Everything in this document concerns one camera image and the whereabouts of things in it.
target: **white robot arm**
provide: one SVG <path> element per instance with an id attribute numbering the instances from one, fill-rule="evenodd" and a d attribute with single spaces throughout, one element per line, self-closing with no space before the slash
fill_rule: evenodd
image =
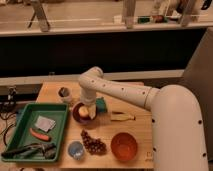
<path id="1" fill-rule="evenodd" d="M 108 81 L 98 67 L 81 74 L 78 81 L 85 105 L 95 103 L 98 91 L 151 111 L 155 171 L 208 171 L 201 110 L 188 89 Z"/>

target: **green tray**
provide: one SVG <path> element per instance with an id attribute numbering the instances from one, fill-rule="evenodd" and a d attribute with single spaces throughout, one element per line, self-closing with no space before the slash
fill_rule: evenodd
<path id="1" fill-rule="evenodd" d="M 59 157 L 61 141 L 68 116 L 68 106 L 63 103 L 29 103 L 25 106 L 18 121 L 17 127 L 11 137 L 7 149 L 11 150 L 31 143 L 54 143 L 56 145 L 56 155 L 53 159 L 45 159 L 42 153 L 17 154 L 12 158 L 2 157 L 5 162 L 56 162 Z M 34 127 L 38 116 L 44 116 L 56 121 L 55 127 L 47 135 L 51 137 L 50 142 L 45 142 L 33 137 L 29 128 Z"/>

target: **orange bowl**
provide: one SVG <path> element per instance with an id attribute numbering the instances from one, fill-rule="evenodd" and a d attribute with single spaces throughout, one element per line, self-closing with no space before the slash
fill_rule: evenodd
<path id="1" fill-rule="evenodd" d="M 126 132 L 116 134 L 111 141 L 111 150 L 119 161 L 130 161 L 137 153 L 138 145 L 135 138 Z"/>

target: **wire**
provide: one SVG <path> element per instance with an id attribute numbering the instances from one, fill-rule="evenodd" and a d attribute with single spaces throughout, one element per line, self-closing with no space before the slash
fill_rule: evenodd
<path id="1" fill-rule="evenodd" d="M 5 128 L 0 132 L 0 135 L 3 135 L 4 145 L 7 146 L 7 133 L 8 131 L 16 126 L 16 123 L 12 123 L 8 126 L 8 120 L 15 117 L 16 114 L 12 112 L 15 109 L 16 101 L 14 98 L 10 100 L 0 102 L 0 119 L 5 121 Z"/>
<path id="2" fill-rule="evenodd" d="M 8 132 L 11 128 L 15 127 L 15 126 L 16 126 L 16 124 L 11 124 L 11 125 L 8 126 L 8 127 L 6 128 L 6 130 L 4 131 L 3 142 L 4 142 L 4 145 L 5 145 L 5 146 L 7 146 L 7 142 L 6 142 L 7 132 Z"/>

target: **wooden table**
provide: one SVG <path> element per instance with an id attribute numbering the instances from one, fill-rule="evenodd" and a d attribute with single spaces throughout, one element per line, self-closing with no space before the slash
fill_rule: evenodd
<path id="1" fill-rule="evenodd" d="M 61 87 L 71 90 L 74 101 L 79 99 L 80 87 L 76 82 L 45 82 L 38 95 L 37 102 L 61 102 L 58 91 Z M 64 131 L 64 139 L 61 146 L 59 161 L 56 163 L 17 164 L 18 167 L 57 167 L 57 168 L 153 168 L 152 160 L 152 130 L 150 112 L 118 100 L 111 96 L 97 93 L 98 97 L 104 97 L 108 113 L 99 114 L 93 123 L 83 126 L 77 123 L 71 113 L 68 117 Z M 111 121 L 110 112 L 121 111 L 136 116 L 136 120 Z M 67 153 L 69 144 L 74 140 L 82 142 L 80 133 L 82 129 L 88 131 L 91 137 L 101 138 L 107 145 L 107 154 L 90 155 L 85 153 L 82 161 L 76 161 Z M 119 162 L 111 152 L 110 142 L 112 137 L 119 132 L 132 134 L 138 143 L 136 157 L 130 162 Z"/>

